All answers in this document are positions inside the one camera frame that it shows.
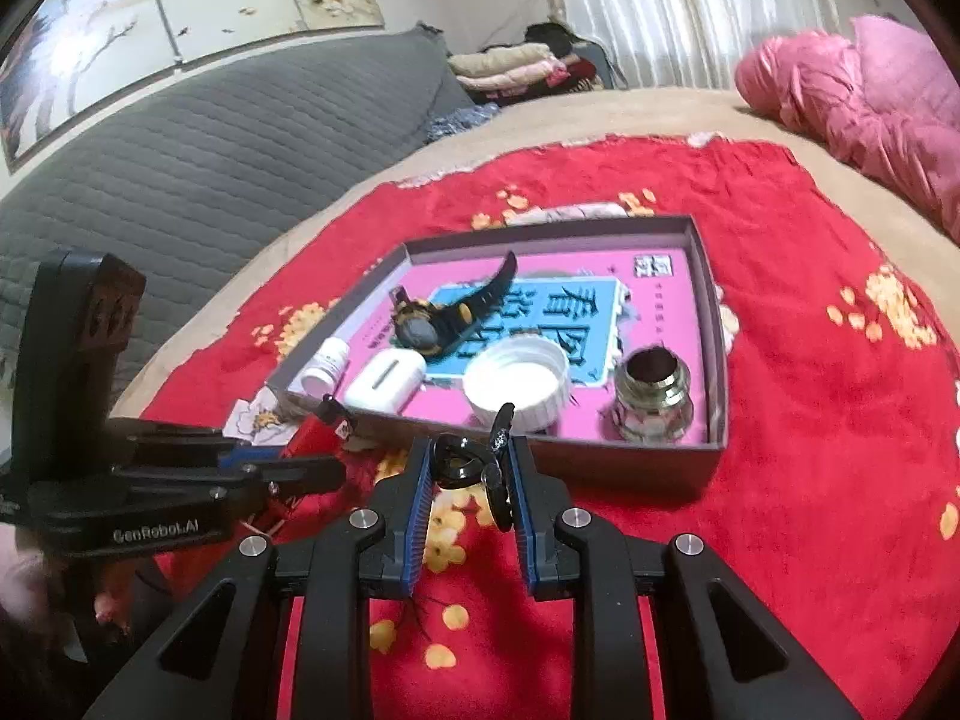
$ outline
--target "qr code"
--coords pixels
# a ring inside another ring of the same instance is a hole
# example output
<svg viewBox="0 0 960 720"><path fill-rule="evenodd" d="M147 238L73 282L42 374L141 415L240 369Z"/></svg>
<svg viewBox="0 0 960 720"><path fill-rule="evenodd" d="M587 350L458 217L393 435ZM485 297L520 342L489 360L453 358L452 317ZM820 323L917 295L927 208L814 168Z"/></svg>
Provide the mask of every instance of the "qr code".
<svg viewBox="0 0 960 720"><path fill-rule="evenodd" d="M642 254L634 257L635 278L663 278L673 275L669 254Z"/></svg>

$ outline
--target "gray quilted fabric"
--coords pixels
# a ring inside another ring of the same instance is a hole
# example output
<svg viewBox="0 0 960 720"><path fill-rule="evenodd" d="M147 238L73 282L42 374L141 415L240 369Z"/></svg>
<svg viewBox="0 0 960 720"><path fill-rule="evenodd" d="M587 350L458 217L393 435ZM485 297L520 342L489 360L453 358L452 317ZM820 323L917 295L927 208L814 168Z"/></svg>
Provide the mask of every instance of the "gray quilted fabric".
<svg viewBox="0 0 960 720"><path fill-rule="evenodd" d="M119 111L0 200L0 358L40 259L109 251L147 276L123 386L261 248L463 105L443 38L416 28L238 60Z"/></svg>

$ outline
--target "watch face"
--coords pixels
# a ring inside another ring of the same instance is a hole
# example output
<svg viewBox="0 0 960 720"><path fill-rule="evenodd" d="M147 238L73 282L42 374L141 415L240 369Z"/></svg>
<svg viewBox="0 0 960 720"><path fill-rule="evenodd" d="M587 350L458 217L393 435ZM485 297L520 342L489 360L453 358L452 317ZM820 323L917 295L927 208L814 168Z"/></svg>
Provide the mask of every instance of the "watch face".
<svg viewBox="0 0 960 720"><path fill-rule="evenodd" d="M397 324L397 341L416 351L431 351L440 346L440 334L423 314L402 317Z"/></svg>

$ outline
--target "stack of folded bedding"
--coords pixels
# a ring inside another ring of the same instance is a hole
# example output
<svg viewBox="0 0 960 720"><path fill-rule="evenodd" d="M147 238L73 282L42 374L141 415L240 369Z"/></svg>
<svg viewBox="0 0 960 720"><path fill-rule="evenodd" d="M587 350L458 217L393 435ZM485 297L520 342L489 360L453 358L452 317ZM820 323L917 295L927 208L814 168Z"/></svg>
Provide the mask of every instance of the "stack of folded bedding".
<svg viewBox="0 0 960 720"><path fill-rule="evenodd" d="M457 80L474 103L501 107L525 100L592 91L596 68L570 53L558 59L544 43L494 47L449 59Z"/></svg>

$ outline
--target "triangular cutout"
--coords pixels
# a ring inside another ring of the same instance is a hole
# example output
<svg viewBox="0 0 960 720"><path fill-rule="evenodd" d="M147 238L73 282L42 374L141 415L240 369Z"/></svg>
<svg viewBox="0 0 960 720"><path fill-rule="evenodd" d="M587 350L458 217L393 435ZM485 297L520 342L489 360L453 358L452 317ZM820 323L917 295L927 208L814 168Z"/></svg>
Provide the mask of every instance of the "triangular cutout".
<svg viewBox="0 0 960 720"><path fill-rule="evenodd" d="M709 597L731 673L738 683L749 683L786 669L786 655L757 627L723 584L714 581Z"/></svg>
<svg viewBox="0 0 960 720"><path fill-rule="evenodd" d="M160 668L191 680L206 680L227 626L236 585L226 581L213 591L160 653Z"/></svg>

